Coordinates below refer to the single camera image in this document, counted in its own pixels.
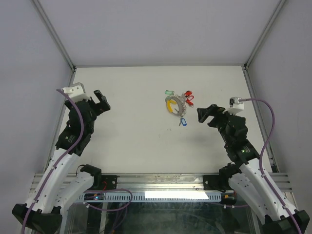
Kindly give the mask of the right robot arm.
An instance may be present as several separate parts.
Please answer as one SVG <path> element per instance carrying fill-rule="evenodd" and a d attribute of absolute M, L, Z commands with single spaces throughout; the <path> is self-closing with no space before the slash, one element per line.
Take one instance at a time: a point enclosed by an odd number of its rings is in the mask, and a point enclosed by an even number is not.
<path fill-rule="evenodd" d="M 247 139 L 246 119 L 215 104 L 197 108 L 197 114 L 200 123 L 213 118 L 208 126 L 218 130 L 231 160 L 209 185 L 221 192 L 228 188 L 235 190 L 257 215 L 264 233 L 303 234 L 310 217 L 283 195 L 264 168 L 260 154 Z"/>

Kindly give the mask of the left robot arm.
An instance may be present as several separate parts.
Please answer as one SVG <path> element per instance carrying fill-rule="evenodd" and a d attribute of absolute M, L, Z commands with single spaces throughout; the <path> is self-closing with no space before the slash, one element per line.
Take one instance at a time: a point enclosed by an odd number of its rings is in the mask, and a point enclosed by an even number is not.
<path fill-rule="evenodd" d="M 88 189 L 98 189 L 102 184 L 100 168 L 86 164 L 68 186 L 62 189 L 70 169 L 82 155 L 94 133 L 94 123 L 99 115 L 111 109 L 100 90 L 94 94 L 99 102 L 86 95 L 80 85 L 58 90 L 67 100 L 70 110 L 66 127 L 59 135 L 56 149 L 38 186 L 23 204 L 16 204 L 13 216 L 26 228 L 40 234 L 54 234 L 61 227 L 65 213 L 76 199 Z"/>

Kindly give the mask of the blue tag key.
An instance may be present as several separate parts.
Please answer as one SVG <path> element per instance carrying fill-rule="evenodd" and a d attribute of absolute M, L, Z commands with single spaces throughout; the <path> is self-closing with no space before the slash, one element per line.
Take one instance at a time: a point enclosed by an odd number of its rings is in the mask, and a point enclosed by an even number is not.
<path fill-rule="evenodd" d="M 186 126 L 187 126 L 187 122 L 186 122 L 185 118 L 180 118 L 180 120 L 179 120 L 179 126 L 183 126 L 183 127 L 186 127 Z"/>

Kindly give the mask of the green tag key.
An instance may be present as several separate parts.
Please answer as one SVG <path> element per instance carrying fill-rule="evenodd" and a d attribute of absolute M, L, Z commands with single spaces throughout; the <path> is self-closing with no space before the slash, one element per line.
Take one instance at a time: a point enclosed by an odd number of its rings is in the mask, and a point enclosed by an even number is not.
<path fill-rule="evenodd" d="M 166 94 L 166 95 L 173 95 L 173 94 L 174 94 L 174 91 L 166 90 L 166 91 L 165 91 L 165 94 Z"/>

